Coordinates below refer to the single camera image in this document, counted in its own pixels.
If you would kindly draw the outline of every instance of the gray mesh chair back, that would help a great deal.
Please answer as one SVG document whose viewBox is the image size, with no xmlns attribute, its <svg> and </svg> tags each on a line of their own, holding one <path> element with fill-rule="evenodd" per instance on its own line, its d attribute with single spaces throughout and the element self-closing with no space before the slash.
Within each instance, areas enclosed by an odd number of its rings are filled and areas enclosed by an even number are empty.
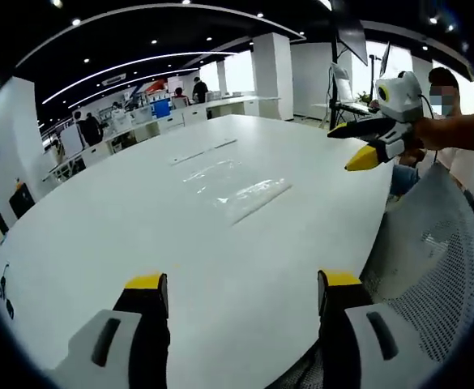
<svg viewBox="0 0 474 389">
<path fill-rule="evenodd" d="M 434 165 L 386 212 L 361 280 L 374 303 L 410 323 L 419 347 L 444 362 L 474 321 L 474 214 Z"/>
</svg>

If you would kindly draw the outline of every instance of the desk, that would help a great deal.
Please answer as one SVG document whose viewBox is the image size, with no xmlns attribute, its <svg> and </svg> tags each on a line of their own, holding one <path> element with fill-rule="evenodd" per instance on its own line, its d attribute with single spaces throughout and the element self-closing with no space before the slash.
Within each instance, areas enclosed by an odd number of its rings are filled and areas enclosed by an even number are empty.
<svg viewBox="0 0 474 389">
<path fill-rule="evenodd" d="M 131 132 L 135 133 L 137 142 L 144 141 L 153 136 L 168 133 L 171 130 L 176 130 L 182 126 L 189 126 L 199 122 L 207 120 L 207 111 L 211 110 L 215 113 L 214 117 L 225 116 L 229 114 L 240 114 L 250 116 L 261 116 L 263 118 L 280 119 L 278 111 L 279 97 L 260 97 L 260 96 L 241 96 L 231 97 L 223 100 L 214 100 L 207 103 L 195 104 L 182 109 L 175 109 L 170 113 L 168 117 L 159 119 L 150 119 L 146 122 L 138 122 L 139 117 L 136 118 L 137 124 L 134 124 L 131 128 L 117 132 L 104 138 L 99 145 L 102 143 L 110 143 L 117 137 Z M 75 153 L 73 156 L 66 158 L 61 164 L 52 168 L 43 181 L 46 181 L 50 176 L 56 176 L 56 182 L 60 181 L 61 174 L 59 174 L 62 168 L 70 169 L 72 163 L 78 160 L 84 153 L 92 147 L 83 149 L 81 152 Z"/>
<path fill-rule="evenodd" d="M 226 139 L 237 141 L 170 163 Z M 346 172 L 363 145 L 230 115 L 115 154 L 11 229 L 0 279 L 10 261 L 15 320 L 1 300 L 0 313 L 34 362 L 54 368 L 68 340 L 98 310 L 112 309 L 129 279 L 166 272 L 169 387 L 265 387 L 318 337 L 317 270 L 359 276 L 368 258 L 392 165 Z M 278 178 L 293 186 L 232 226 L 184 182 L 224 160 L 241 164 L 234 180 L 242 186 Z"/>
</svg>

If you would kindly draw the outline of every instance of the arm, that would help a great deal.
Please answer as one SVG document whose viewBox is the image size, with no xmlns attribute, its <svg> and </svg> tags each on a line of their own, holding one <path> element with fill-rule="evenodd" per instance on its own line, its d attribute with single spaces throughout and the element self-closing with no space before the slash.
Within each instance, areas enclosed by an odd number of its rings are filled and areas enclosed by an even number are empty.
<svg viewBox="0 0 474 389">
<path fill-rule="evenodd" d="M 474 114 L 443 120 L 422 118 L 414 128 L 429 150 L 456 147 L 474 151 Z"/>
</svg>

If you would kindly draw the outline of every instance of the white pillar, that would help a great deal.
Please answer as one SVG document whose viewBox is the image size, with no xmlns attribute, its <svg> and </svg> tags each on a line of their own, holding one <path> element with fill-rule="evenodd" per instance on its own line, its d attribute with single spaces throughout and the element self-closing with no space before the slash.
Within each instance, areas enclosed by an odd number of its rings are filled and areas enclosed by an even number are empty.
<svg viewBox="0 0 474 389">
<path fill-rule="evenodd" d="M 224 61 L 217 62 L 217 75 L 219 76 L 219 89 L 222 97 L 228 92 L 226 84 L 226 65 Z"/>
<path fill-rule="evenodd" d="M 289 39 L 271 33 L 257 36 L 253 42 L 256 95 L 279 97 L 281 119 L 293 119 L 293 64 Z"/>
<path fill-rule="evenodd" d="M 430 103 L 429 89 L 431 88 L 431 84 L 429 83 L 429 73 L 433 69 L 433 63 L 415 56 L 412 56 L 412 61 L 413 73 L 415 74 L 418 83 L 421 85 L 422 94 Z M 431 118 L 431 112 L 429 111 L 427 103 L 422 101 L 422 104 L 424 106 L 424 116 Z"/>
<path fill-rule="evenodd" d="M 9 203 L 17 179 L 26 183 L 35 202 L 45 194 L 40 169 L 43 154 L 35 85 L 13 77 L 0 89 L 0 212 L 9 228 L 17 221 Z"/>
</svg>

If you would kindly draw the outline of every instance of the dark hair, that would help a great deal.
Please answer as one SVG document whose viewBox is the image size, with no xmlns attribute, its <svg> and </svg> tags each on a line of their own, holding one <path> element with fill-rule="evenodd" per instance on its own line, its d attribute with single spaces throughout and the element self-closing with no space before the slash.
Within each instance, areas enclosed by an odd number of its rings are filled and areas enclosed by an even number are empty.
<svg viewBox="0 0 474 389">
<path fill-rule="evenodd" d="M 457 91 L 460 90 L 455 76 L 445 67 L 435 67 L 432 69 L 428 80 L 432 87 L 453 87 Z"/>
</svg>

